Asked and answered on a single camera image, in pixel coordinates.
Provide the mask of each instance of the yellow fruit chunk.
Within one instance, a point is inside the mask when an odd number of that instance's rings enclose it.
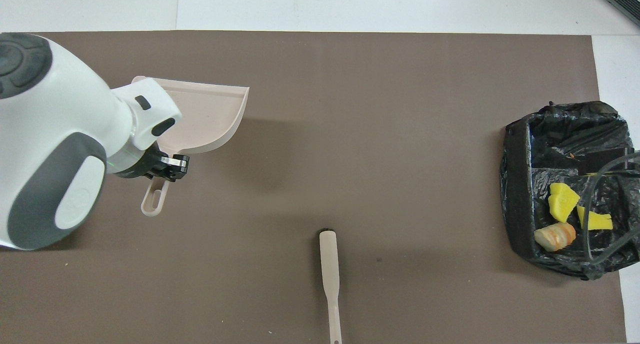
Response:
[[[565,223],[571,211],[578,204],[580,196],[564,183],[551,183],[549,191],[551,192],[549,196],[549,212],[556,221]]]
[[[583,226],[585,221],[585,208],[578,205],[578,218],[580,218],[580,227]],[[613,221],[611,221],[611,214],[597,214],[589,211],[589,230],[598,229],[613,229]]]

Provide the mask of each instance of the black garbage bag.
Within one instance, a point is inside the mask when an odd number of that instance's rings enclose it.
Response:
[[[585,198],[590,173],[611,159],[633,152],[627,122],[601,101],[550,105],[515,121],[505,129],[500,164],[502,215],[511,248],[539,267],[596,280],[638,262],[640,239],[627,237],[640,226],[640,167],[624,162],[606,172],[591,198]],[[557,221],[549,213],[549,185],[566,183],[580,194],[580,202],[592,200],[591,211],[611,214],[613,230],[591,230],[590,251],[585,251],[583,231],[574,209],[567,222],[576,229],[576,240],[564,249],[548,252],[539,246],[534,230]],[[595,257],[618,242],[624,244],[604,260]]]

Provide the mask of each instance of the pink dustpan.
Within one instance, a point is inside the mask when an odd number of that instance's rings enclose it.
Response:
[[[145,76],[133,78],[133,82]],[[158,146],[169,155],[192,155],[213,151],[236,132],[245,113],[249,87],[183,82],[154,78],[182,112],[182,120],[158,137]],[[170,182],[154,177],[140,209],[153,217],[160,214]]]

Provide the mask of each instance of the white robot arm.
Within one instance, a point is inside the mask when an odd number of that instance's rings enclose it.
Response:
[[[106,173],[182,178],[189,158],[156,143],[181,118],[152,78],[112,90],[59,44],[0,34],[0,245],[38,249],[68,235]]]

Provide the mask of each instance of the trash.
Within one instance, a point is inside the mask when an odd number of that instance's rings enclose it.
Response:
[[[549,213],[556,221],[565,223],[578,204],[580,196],[564,183],[551,183],[549,192]]]
[[[578,218],[580,218],[580,226],[583,226],[585,220],[585,208],[578,207]],[[589,211],[589,230],[612,230],[613,221],[611,221],[611,214],[597,214]]]
[[[640,166],[624,158],[601,178],[585,173],[606,164],[611,153],[617,157],[633,153],[633,144],[627,122],[601,101],[550,103],[506,126],[500,194],[515,253],[539,267],[583,280],[596,280],[638,262]],[[597,184],[590,196],[587,184],[594,180]],[[556,222],[549,212],[551,183],[565,183],[576,191],[579,205],[611,214],[613,230],[591,230],[587,237],[578,230],[571,245],[553,253],[544,251],[533,232]],[[581,223],[576,210],[567,221]]]
[[[548,252],[559,251],[576,239],[576,229],[569,223],[555,223],[533,232],[533,239]]]

